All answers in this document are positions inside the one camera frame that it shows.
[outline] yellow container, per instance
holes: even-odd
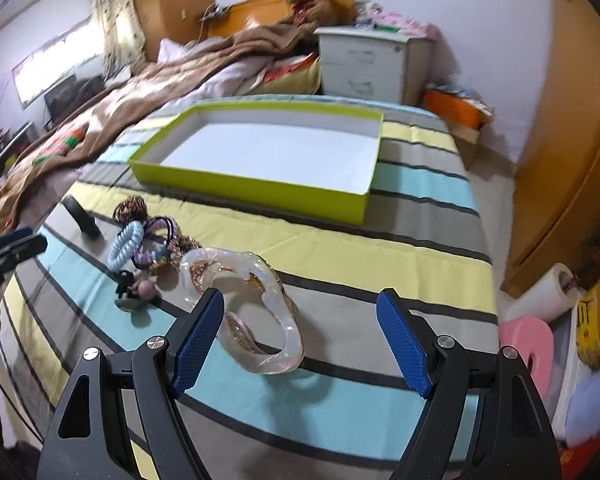
[[[578,357],[592,370],[600,368],[600,280],[578,301]]]
[[[159,130],[128,163],[145,184],[362,224],[381,130],[382,113],[363,107],[199,104]]]

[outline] metal screw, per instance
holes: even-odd
[[[456,342],[454,341],[454,339],[449,336],[449,335],[441,335],[438,338],[438,344],[440,346],[442,346],[442,348],[451,348],[453,345],[456,344]]]
[[[96,357],[98,357],[99,353],[100,353],[100,350],[98,350],[95,346],[92,346],[91,348],[87,348],[82,353],[82,357],[87,359],[87,361],[91,361],[92,359],[95,359]]]
[[[146,345],[151,349],[155,350],[157,348],[161,348],[164,345],[164,338],[160,335],[154,335],[149,341],[146,342]]]
[[[502,353],[507,359],[516,359],[518,357],[518,351],[513,346],[505,346],[502,349]]]

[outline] paper towel roll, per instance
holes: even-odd
[[[576,305],[579,297],[576,287],[570,288],[566,294],[560,288],[560,281],[564,283],[567,276],[573,277],[571,271],[563,264],[555,264],[507,309],[503,320],[511,321],[521,316],[534,316],[549,323],[560,317]]]

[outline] pink stool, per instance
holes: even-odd
[[[498,325],[500,346],[513,346],[529,365],[540,397],[549,389],[554,364],[554,334],[549,325],[537,317],[523,316]]]

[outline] striped bed sheet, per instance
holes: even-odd
[[[244,371],[215,341],[195,387],[178,403],[198,453],[215,479],[384,479],[397,465],[423,400],[400,375],[375,319],[377,293],[391,286],[438,334],[495,352],[497,318],[491,261],[470,185],[452,138],[436,116],[416,108],[321,96],[309,99],[384,113],[378,165],[365,222],[349,226],[176,189],[146,187],[126,160],[178,107],[126,129],[70,189],[103,233],[88,241],[61,206],[40,228],[48,249],[21,264],[6,287],[0,344],[20,402],[44,435],[85,348],[133,350],[190,311],[182,284],[158,281],[161,308],[133,314],[114,305],[110,216],[130,194],[151,215],[173,216],[204,246],[250,250],[279,273],[298,306],[306,357],[280,376]],[[235,306],[235,297],[226,300]],[[257,305],[240,315],[263,348],[282,344]],[[451,467],[462,462],[477,396],[467,395]],[[127,423],[145,478],[157,478],[132,392]]]

